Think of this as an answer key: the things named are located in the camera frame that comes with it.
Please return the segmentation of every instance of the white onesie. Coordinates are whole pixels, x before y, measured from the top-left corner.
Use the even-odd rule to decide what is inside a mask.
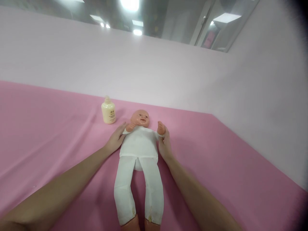
[[[159,135],[152,129],[142,126],[136,126],[130,133],[125,129],[123,134],[127,134],[127,136],[122,143],[120,157],[137,157],[134,167],[135,170],[142,171],[139,158],[151,157],[156,160],[156,163],[158,162],[156,141],[159,137],[164,137],[165,135]]]
[[[124,130],[125,137],[115,180],[115,205],[120,225],[124,225],[136,215],[135,201],[131,191],[133,170],[143,171],[145,193],[145,218],[160,225],[164,212],[164,192],[157,166],[157,132],[136,126],[131,133]]]

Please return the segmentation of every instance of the ceiling light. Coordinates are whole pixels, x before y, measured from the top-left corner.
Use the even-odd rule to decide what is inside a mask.
[[[141,30],[134,30],[134,34],[135,35],[142,35],[142,31]]]
[[[219,17],[214,18],[213,21],[229,23],[229,22],[234,21],[235,19],[238,19],[240,17],[241,17],[241,15],[224,13],[224,14],[220,15]]]
[[[96,15],[90,15],[90,16],[96,21],[103,21],[103,19],[100,16],[96,16]]]
[[[133,21],[133,24],[135,25],[135,26],[142,26],[143,27],[143,22],[141,22],[141,21],[136,21],[136,20],[132,20]]]
[[[129,11],[137,11],[139,9],[139,0],[121,0],[124,9]]]
[[[71,1],[76,1],[76,2],[82,2],[82,3],[84,3],[83,0],[71,0]]]

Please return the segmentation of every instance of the yellow bottle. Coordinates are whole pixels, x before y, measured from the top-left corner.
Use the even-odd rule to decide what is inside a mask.
[[[109,96],[105,96],[105,101],[102,104],[102,112],[105,123],[113,124],[116,121],[115,104],[111,102]]]

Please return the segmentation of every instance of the doll face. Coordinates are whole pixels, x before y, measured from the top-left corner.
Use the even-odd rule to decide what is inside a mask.
[[[145,110],[135,111],[131,117],[131,122],[139,126],[148,127],[150,124],[149,114]]]

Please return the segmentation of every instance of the baby doll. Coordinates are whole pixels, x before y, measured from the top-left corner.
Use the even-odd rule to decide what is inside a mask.
[[[165,126],[158,122],[157,132],[147,128],[149,114],[145,110],[134,112],[131,123],[123,132],[127,134],[120,150],[120,161],[115,180],[115,204],[121,230],[139,230],[135,201],[131,191],[133,170],[143,171],[145,194],[145,228],[159,230],[164,211],[163,185],[157,166],[156,141],[165,136]]]

